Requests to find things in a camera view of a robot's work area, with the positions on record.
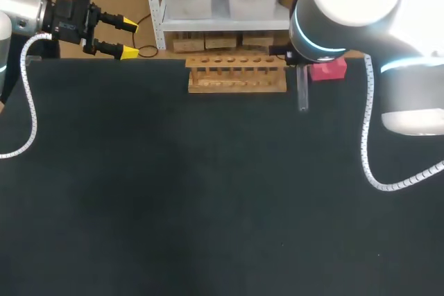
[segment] white shelf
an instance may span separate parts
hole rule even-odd
[[[289,29],[289,10],[276,5],[272,20],[234,21],[230,18],[228,0],[212,0],[211,19],[170,19],[168,6],[161,27],[163,31],[284,31]]]

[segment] test tube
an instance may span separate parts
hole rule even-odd
[[[298,84],[298,107],[300,112],[308,111],[308,65],[296,66]]]

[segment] black cable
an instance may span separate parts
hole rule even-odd
[[[145,21],[146,19],[148,19],[150,16],[151,16],[151,14],[148,14],[147,16],[142,17],[142,18],[137,22],[137,25],[140,25],[143,21]],[[139,51],[141,51],[141,50],[143,50],[143,49],[154,49],[154,50],[155,50],[155,52],[154,52],[153,55],[142,55],[142,54],[139,53],[139,57],[142,57],[142,58],[152,58],[152,57],[155,57],[155,56],[159,53],[159,49],[156,47],[156,45],[147,44],[147,45],[143,45],[143,46],[137,48],[137,47],[136,47],[136,41],[135,41],[135,33],[133,33],[133,48],[134,48],[134,49],[137,49],[137,50],[139,50]]]

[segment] wooden block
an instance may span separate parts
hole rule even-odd
[[[194,56],[185,66],[191,69],[190,93],[286,92],[285,61],[271,56]]]
[[[287,91],[285,70],[260,71],[252,75],[250,71],[223,71],[222,74],[204,71],[198,72],[198,83],[189,77],[188,92],[190,93],[280,93]]]
[[[206,49],[224,49],[235,48],[237,45],[237,36],[235,33],[206,33]]]
[[[205,50],[205,38],[202,33],[180,33],[173,40],[174,52],[195,52]]]
[[[271,55],[215,55],[188,57],[185,67],[286,67],[285,60]]]
[[[274,37],[272,32],[249,31],[244,33],[242,45],[270,46],[273,45],[273,41]]]

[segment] yellow label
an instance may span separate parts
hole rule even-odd
[[[125,22],[126,24],[132,24],[133,26],[137,26],[136,33],[139,30],[139,25],[138,24],[136,24],[135,22],[132,22],[131,20],[129,20],[129,19],[125,18],[125,17],[123,17],[123,22]]]
[[[120,57],[120,59],[121,60],[134,59],[134,58],[137,58],[138,55],[139,55],[139,50],[134,49],[134,48],[130,48],[129,46],[124,45],[122,56]]]

